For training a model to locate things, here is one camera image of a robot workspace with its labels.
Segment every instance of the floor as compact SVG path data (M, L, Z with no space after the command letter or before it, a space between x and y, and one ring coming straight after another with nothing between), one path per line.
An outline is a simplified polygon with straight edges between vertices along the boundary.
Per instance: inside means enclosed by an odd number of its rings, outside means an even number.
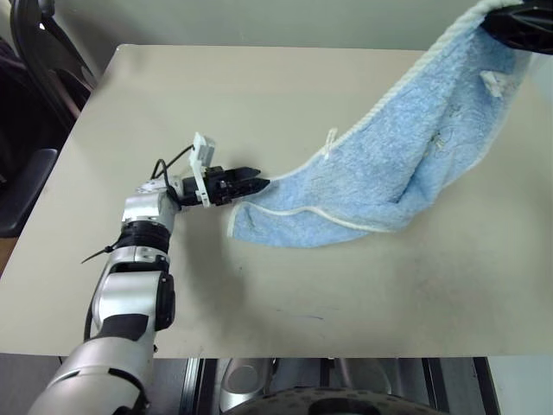
M10 259L16 242L17 238L0 238L0 277L6 264L8 264L8 259Z
M57 356L0 354L0 414L25 415L60 367ZM148 415L178 415L185 359L154 360Z

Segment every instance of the white bracket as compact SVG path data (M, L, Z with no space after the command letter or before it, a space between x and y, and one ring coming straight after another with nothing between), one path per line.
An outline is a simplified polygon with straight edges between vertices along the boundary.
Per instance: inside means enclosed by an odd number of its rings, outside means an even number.
M215 142L196 132L194 135L194 147L188 160L190 161L190 167L192 168L194 179L196 179L196 186L198 187L196 195L198 196L198 201L203 203L204 208L211 206L204 183L204 171L206 167L210 166L214 152Z

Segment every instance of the black chair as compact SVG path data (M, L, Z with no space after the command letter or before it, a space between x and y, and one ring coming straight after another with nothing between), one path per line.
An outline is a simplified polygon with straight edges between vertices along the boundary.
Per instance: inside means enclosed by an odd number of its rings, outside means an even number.
M18 160L22 166L11 180L0 181L0 238L16 237L21 233L58 152L92 90L93 77L88 67L53 16L53 2L12 1L13 40L27 70L26 76L32 80L29 83L34 84L24 86L21 83L16 93L34 96L34 104L43 105L43 113L47 115L36 116L38 119L31 131L23 128L24 121L20 121L21 128L13 123L16 128L11 128L10 137L0 137L14 147L24 135L34 149L29 151L26 163ZM17 116L24 120L28 114L25 107L20 109L23 113Z
M94 78L54 21L54 2L12 0L10 26L17 53L68 134L90 96Z

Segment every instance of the blue towel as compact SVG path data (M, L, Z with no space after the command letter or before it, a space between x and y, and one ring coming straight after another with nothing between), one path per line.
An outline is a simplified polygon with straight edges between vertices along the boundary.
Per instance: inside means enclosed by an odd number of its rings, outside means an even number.
M312 247L406 227L498 134L530 53L479 26L515 3L486 0L461 16L354 127L237 205L229 235Z

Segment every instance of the chair backrest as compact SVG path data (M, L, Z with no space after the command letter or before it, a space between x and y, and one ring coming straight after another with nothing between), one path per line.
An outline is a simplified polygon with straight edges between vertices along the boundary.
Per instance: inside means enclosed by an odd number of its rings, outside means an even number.
M13 0L10 26L17 53L69 132L90 96L93 76L53 15L53 3L42 10L38 0Z
M0 39L0 194L39 149L61 149L67 132L10 45Z

